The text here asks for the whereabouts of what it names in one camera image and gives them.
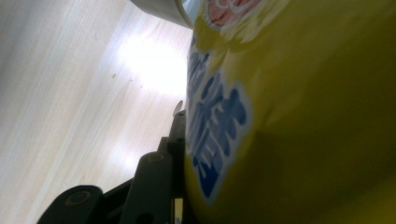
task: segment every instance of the screw hole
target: screw hole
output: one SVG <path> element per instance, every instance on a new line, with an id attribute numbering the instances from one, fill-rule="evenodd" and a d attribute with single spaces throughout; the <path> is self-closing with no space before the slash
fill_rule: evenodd
<path id="1" fill-rule="evenodd" d="M 151 213 L 143 213 L 136 219 L 136 224 L 151 224 L 154 221 L 154 216 Z"/>

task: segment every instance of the red logo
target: red logo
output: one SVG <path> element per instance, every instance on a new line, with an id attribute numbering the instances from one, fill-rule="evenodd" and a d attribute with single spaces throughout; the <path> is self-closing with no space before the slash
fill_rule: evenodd
<path id="1" fill-rule="evenodd" d="M 207 0 L 207 14 L 210 22 L 218 27 L 242 19 L 262 0 Z"/>

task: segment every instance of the yellow bag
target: yellow bag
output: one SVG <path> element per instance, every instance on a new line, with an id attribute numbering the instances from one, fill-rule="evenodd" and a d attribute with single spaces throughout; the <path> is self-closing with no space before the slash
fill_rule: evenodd
<path id="1" fill-rule="evenodd" d="M 201 223 L 396 223 L 396 1 L 205 0 L 188 85 Z"/>

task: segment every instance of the wooden surface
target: wooden surface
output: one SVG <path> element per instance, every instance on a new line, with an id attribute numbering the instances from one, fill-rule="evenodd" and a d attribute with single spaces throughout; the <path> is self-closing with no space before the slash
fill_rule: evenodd
<path id="1" fill-rule="evenodd" d="M 133 177 L 185 99 L 190 41 L 126 0 L 0 0 L 0 222 Z"/>

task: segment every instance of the yellow package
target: yellow package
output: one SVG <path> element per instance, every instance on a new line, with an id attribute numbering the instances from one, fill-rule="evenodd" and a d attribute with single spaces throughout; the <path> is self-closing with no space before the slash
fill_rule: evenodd
<path id="1" fill-rule="evenodd" d="M 185 173 L 205 224 L 396 223 L 396 1 L 203 1 Z"/>

